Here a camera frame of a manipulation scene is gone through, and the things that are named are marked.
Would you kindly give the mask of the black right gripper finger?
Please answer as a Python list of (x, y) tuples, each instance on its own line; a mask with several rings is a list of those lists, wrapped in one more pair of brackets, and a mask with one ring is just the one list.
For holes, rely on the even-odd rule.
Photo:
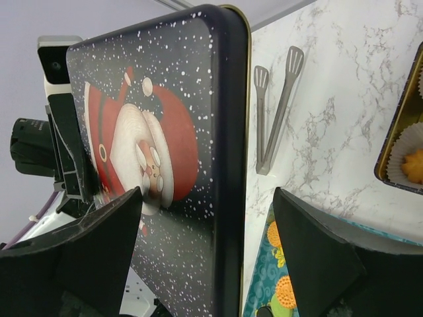
[(364, 230), (276, 188), (300, 316), (421, 316), (422, 247)]
[(94, 203), (100, 191), (98, 173), (85, 151), (76, 154), (76, 172), (79, 191), (84, 203)]
[(1, 251), (2, 316), (119, 316), (143, 204), (139, 188)]

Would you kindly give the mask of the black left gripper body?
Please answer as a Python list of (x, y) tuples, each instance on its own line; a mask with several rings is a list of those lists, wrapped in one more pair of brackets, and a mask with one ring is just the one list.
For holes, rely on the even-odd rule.
[(46, 106), (54, 151), (55, 189), (70, 198), (86, 197), (86, 156), (73, 95), (51, 94)]

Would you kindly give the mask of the gold tin lid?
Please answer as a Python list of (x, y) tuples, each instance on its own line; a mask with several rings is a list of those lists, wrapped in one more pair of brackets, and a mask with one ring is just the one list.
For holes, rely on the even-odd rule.
[(200, 5), (72, 45), (97, 206), (139, 188), (131, 267), (173, 316), (240, 316), (249, 24)]

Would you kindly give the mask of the orange swirl flower cookie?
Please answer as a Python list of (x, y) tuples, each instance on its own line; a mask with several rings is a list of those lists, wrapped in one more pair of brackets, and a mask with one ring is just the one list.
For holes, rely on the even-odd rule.
[(401, 169), (410, 182), (422, 184), (422, 152), (406, 155)]

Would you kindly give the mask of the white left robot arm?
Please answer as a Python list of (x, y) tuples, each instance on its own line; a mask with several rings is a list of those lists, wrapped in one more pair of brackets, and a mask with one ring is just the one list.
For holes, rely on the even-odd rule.
[(130, 267), (139, 188), (102, 207), (70, 94), (49, 98), (46, 121), (18, 119), (10, 151), (23, 174), (52, 177), (63, 207), (39, 213), (1, 248), (2, 316), (153, 316), (159, 301)]

